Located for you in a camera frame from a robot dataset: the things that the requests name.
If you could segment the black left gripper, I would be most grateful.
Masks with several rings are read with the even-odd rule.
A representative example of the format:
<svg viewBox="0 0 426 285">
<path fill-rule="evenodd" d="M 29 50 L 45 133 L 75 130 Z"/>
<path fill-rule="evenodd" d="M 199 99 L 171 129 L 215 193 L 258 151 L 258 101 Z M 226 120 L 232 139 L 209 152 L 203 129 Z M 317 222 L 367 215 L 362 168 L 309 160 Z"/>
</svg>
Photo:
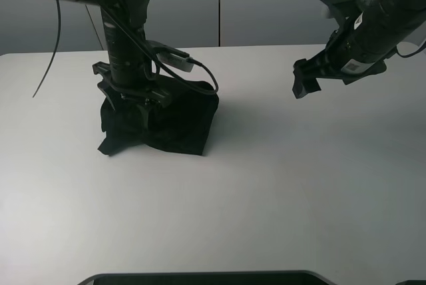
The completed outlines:
<svg viewBox="0 0 426 285">
<path fill-rule="evenodd" d="M 142 126 L 147 131 L 154 131 L 158 127 L 158 111 L 160 105 L 167 107 L 172 102 L 172 95 L 166 89 L 160 88 L 154 81 L 148 81 L 135 88 L 125 87 L 115 83 L 112 79 L 110 65 L 98 62 L 93 65 L 93 73 L 103 79 L 97 84 L 98 89 L 105 96 L 101 111 L 118 112 L 121 108 L 121 95 L 126 99 L 136 99 Z"/>
</svg>

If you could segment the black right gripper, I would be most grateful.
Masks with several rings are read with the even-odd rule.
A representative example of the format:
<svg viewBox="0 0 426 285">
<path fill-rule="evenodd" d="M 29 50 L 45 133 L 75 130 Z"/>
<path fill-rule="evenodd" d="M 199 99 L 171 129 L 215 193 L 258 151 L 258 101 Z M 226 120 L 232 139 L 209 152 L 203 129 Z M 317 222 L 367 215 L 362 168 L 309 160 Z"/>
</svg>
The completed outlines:
<svg viewBox="0 0 426 285">
<path fill-rule="evenodd" d="M 353 40 L 354 30 L 335 34 L 325 49 L 310 60 L 301 59 L 294 63 L 294 84 L 292 87 L 295 98 L 302 99 L 306 95 L 321 90 L 317 79 L 341 80 L 349 85 L 362 78 L 379 75 L 387 70 L 384 59 L 373 58 Z"/>
</svg>

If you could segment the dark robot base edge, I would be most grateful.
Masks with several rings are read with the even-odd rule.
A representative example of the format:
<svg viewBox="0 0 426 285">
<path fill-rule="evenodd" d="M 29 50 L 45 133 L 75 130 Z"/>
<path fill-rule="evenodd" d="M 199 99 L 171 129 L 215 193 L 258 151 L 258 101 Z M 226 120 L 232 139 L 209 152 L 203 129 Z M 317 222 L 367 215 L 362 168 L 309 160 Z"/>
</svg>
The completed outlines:
<svg viewBox="0 0 426 285">
<path fill-rule="evenodd" d="M 81 284 L 331 284 L 310 271 L 107 273 Z"/>
</svg>

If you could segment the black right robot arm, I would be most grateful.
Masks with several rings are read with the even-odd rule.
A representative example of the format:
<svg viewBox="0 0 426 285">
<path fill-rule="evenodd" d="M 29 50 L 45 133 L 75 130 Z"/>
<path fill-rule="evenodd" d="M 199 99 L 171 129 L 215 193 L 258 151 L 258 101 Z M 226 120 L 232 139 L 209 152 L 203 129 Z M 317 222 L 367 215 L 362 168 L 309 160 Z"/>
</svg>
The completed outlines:
<svg viewBox="0 0 426 285">
<path fill-rule="evenodd" d="M 345 85 L 384 73 L 385 60 L 425 22 L 425 0 L 320 0 L 339 25 L 325 49 L 294 63 L 295 98 L 320 91 L 318 79 Z"/>
</svg>

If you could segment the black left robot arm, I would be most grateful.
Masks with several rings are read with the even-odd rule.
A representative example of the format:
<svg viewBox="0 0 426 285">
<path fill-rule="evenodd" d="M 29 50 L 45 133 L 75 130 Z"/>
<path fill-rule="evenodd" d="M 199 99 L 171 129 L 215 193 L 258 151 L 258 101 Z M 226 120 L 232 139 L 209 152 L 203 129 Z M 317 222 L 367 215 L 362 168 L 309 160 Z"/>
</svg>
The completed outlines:
<svg viewBox="0 0 426 285">
<path fill-rule="evenodd" d="M 115 118 L 124 118 L 135 109 L 141 127 L 155 129 L 172 96 L 160 85 L 153 67 L 160 68 L 172 48 L 147 41 L 144 24 L 150 0 L 65 0 L 98 5 L 107 41 L 108 63 L 93 65 L 102 77 L 98 88 Z"/>
</svg>

